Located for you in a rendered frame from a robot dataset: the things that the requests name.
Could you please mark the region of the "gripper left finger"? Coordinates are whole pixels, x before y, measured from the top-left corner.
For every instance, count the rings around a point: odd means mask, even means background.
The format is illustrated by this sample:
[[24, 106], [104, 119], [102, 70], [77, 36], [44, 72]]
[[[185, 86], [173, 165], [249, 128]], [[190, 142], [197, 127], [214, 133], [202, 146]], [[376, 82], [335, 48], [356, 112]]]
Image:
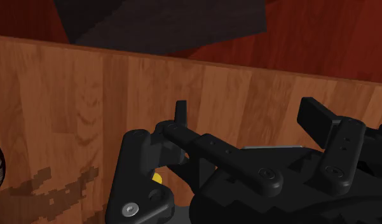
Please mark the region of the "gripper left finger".
[[283, 176], [279, 171], [259, 167], [245, 155], [225, 157], [237, 149], [210, 134], [201, 136], [187, 125], [187, 102], [177, 101], [174, 119], [158, 123], [153, 133], [135, 129], [123, 136], [106, 224], [162, 224], [174, 215], [171, 189], [153, 180], [159, 167], [168, 167], [194, 194], [219, 166], [263, 196], [280, 193]]

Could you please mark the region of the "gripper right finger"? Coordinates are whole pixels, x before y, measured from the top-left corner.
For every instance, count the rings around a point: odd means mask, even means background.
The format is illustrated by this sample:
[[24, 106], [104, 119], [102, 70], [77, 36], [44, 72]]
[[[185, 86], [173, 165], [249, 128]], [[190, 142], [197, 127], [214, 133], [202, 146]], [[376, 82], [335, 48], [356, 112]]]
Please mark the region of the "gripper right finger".
[[334, 114], [312, 97], [303, 97], [297, 123], [324, 150], [307, 184], [329, 195], [344, 195], [358, 163], [376, 176], [382, 171], [382, 124], [367, 127], [355, 118]]

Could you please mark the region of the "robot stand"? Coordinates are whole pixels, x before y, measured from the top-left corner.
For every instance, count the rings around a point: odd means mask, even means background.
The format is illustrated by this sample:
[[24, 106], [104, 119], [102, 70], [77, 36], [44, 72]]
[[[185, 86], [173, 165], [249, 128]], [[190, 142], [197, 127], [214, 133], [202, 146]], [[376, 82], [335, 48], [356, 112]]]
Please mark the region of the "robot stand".
[[69, 42], [166, 54], [265, 32], [265, 0], [53, 0]]

